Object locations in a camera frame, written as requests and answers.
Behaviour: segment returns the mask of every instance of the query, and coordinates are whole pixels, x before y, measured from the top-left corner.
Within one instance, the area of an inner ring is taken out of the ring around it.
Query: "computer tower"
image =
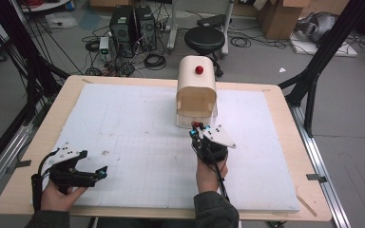
[[[133,8],[129,5],[118,5],[112,13],[109,22],[115,49],[122,57],[133,56],[133,48],[138,34],[133,14]]]
[[[156,27],[155,17],[149,6],[138,6],[135,8],[139,42],[142,50],[155,50],[156,43]]]

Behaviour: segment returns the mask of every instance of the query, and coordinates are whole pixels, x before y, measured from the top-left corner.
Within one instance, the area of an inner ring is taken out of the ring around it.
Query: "person's left hand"
[[[79,187],[72,192],[72,187],[67,190],[67,195],[58,191],[58,186],[51,180],[41,197],[41,210],[68,212],[73,203],[85,193],[86,187]]]

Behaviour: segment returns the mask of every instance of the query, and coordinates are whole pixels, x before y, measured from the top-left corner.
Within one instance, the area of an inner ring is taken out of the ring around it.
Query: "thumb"
[[[67,195],[67,198],[73,204],[78,198],[80,198],[85,193],[86,190],[87,190],[86,187],[78,187],[74,192],[72,192],[71,194]]]

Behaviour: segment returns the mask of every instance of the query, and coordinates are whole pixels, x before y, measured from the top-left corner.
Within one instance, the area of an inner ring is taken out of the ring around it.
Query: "black round seat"
[[[215,75],[220,77],[223,74],[221,66],[217,63],[218,57],[215,55],[215,51],[221,49],[225,42],[224,34],[221,31],[211,27],[195,27],[185,34],[184,41],[200,55],[212,54],[213,59],[209,59],[216,67]]]

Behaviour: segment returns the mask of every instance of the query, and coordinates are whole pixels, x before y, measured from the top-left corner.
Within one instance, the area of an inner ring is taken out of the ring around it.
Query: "black stool seat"
[[[200,55],[211,54],[224,45],[224,35],[211,27],[195,27],[184,36],[185,43]]]

